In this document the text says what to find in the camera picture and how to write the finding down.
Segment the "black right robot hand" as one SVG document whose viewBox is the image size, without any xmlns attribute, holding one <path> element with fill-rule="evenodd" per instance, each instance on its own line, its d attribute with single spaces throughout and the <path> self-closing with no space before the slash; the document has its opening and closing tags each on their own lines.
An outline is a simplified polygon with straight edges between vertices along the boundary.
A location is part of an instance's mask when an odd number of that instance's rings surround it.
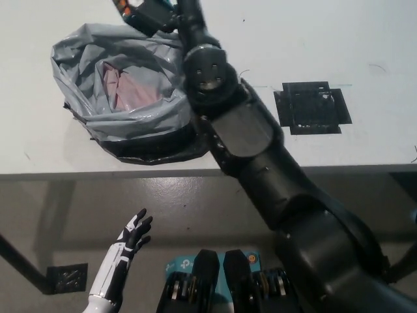
<svg viewBox="0 0 417 313">
<path fill-rule="evenodd" d="M 157 32 L 172 33 L 179 25 L 177 8 L 168 1 L 144 1 L 136 7 L 130 5 L 130 9 L 125 22 L 147 37 Z"/>
</svg>

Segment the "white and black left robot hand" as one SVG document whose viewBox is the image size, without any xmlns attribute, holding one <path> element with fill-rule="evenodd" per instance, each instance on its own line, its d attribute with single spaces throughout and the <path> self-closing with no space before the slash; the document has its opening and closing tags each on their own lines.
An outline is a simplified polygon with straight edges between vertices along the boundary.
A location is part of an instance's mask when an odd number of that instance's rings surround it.
<svg viewBox="0 0 417 313">
<path fill-rule="evenodd" d="M 151 230 L 153 217 L 146 217 L 146 214 L 146 209 L 140 210 L 118 236 L 116 243 L 122 247 L 124 257 L 132 259 L 142 246 L 150 241 L 151 237 L 148 232 Z"/>
</svg>

